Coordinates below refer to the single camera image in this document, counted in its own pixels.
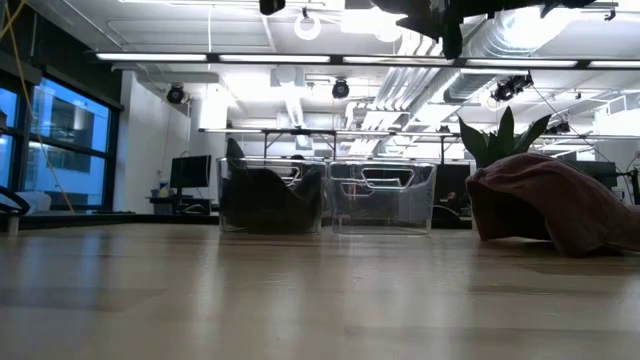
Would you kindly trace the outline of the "large office window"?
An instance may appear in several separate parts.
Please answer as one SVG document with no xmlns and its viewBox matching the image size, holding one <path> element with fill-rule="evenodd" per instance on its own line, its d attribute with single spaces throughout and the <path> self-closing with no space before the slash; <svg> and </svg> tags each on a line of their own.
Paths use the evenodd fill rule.
<svg viewBox="0 0 640 360">
<path fill-rule="evenodd" d="M 55 209 L 109 205 L 114 115 L 52 79 L 0 82 L 0 186 L 44 193 Z"/>
</svg>

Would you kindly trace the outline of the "black cluttered desk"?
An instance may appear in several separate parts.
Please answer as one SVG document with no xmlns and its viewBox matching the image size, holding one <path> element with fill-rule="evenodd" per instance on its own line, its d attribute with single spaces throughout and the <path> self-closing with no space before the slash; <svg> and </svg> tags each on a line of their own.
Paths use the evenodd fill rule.
<svg viewBox="0 0 640 360">
<path fill-rule="evenodd" d="M 219 206 L 210 199 L 192 195 L 172 194 L 168 197 L 148 197 L 154 215 L 211 216 L 219 211 Z"/>
</svg>

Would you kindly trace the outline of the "long linear ceiling light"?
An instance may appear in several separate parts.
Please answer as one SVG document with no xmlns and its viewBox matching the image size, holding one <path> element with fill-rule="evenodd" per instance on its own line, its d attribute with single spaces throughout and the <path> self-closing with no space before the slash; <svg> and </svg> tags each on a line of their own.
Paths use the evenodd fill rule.
<svg viewBox="0 0 640 360">
<path fill-rule="evenodd" d="M 186 64 L 296 64 L 517 70 L 640 71 L 638 59 L 457 58 L 399 55 L 95 52 L 101 62 Z"/>
</svg>

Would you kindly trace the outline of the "black ceiling spotlight cluster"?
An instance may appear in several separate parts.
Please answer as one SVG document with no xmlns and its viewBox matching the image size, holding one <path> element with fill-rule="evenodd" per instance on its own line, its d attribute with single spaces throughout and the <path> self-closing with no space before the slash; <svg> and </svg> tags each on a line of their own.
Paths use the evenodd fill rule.
<svg viewBox="0 0 640 360">
<path fill-rule="evenodd" d="M 491 92 L 490 97 L 500 103 L 513 99 L 525 89 L 534 85 L 532 75 L 513 75 L 497 83 L 496 88 Z"/>
</svg>

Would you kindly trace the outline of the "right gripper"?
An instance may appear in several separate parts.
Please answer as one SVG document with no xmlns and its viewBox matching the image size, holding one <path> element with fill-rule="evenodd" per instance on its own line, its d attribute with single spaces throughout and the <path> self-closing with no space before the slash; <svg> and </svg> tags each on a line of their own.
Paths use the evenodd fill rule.
<svg viewBox="0 0 640 360">
<path fill-rule="evenodd" d="M 443 37 L 443 54 L 446 59 L 458 58 L 462 52 L 463 36 L 456 21 L 439 22 L 452 16 L 463 19 L 500 8 L 500 0 L 372 0 L 381 11 L 399 16 L 397 25 L 427 36 L 433 40 Z"/>
</svg>

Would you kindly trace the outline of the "green leafy plant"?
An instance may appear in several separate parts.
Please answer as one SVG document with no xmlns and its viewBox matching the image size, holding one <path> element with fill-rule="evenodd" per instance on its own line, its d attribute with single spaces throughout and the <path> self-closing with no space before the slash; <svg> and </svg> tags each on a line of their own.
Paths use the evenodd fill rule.
<svg viewBox="0 0 640 360">
<path fill-rule="evenodd" d="M 546 131 L 550 118 L 550 115 L 539 118 L 522 134 L 515 133 L 515 120 L 510 107 L 503 113 L 496 132 L 476 130 L 462 118 L 458 122 L 465 149 L 472 155 L 478 168 L 486 168 L 503 158 L 526 153 Z"/>
</svg>

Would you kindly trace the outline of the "clear plastic bin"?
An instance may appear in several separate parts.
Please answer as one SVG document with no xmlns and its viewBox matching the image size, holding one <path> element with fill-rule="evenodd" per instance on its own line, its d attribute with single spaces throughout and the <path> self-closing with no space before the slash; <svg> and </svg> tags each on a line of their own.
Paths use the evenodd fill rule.
<svg viewBox="0 0 640 360">
<path fill-rule="evenodd" d="M 250 168 L 264 167 L 274 171 L 284 181 L 287 187 L 294 184 L 298 178 L 299 168 L 304 165 L 314 166 L 316 164 L 325 166 L 326 176 L 326 164 L 318 161 L 306 161 L 295 159 L 259 159 L 259 158 L 244 158 L 247 165 Z M 228 177 L 227 161 L 225 158 L 219 158 L 216 161 L 217 174 L 218 174 L 218 204 L 219 204 L 219 222 L 221 229 L 225 232 L 244 232 L 251 234 L 305 234 L 305 233 L 290 233 L 290 232 L 275 232 L 275 233 L 256 233 L 250 232 L 246 228 L 233 227 L 228 223 L 226 217 L 223 215 L 223 211 L 220 209 L 220 201 L 222 198 L 222 186 L 223 181 Z"/>
<path fill-rule="evenodd" d="M 428 162 L 334 161 L 328 166 L 332 230 L 338 234 L 426 235 L 437 167 Z"/>
</svg>

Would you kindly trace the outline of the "maroon corduroy baseball cap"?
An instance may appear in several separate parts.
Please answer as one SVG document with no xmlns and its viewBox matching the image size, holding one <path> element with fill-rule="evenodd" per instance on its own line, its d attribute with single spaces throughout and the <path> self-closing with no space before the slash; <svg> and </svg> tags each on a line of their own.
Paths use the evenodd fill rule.
<svg viewBox="0 0 640 360">
<path fill-rule="evenodd" d="M 566 257 L 604 251 L 640 253 L 640 206 L 559 159 L 513 155 L 466 179 L 483 241 L 549 240 Z"/>
</svg>

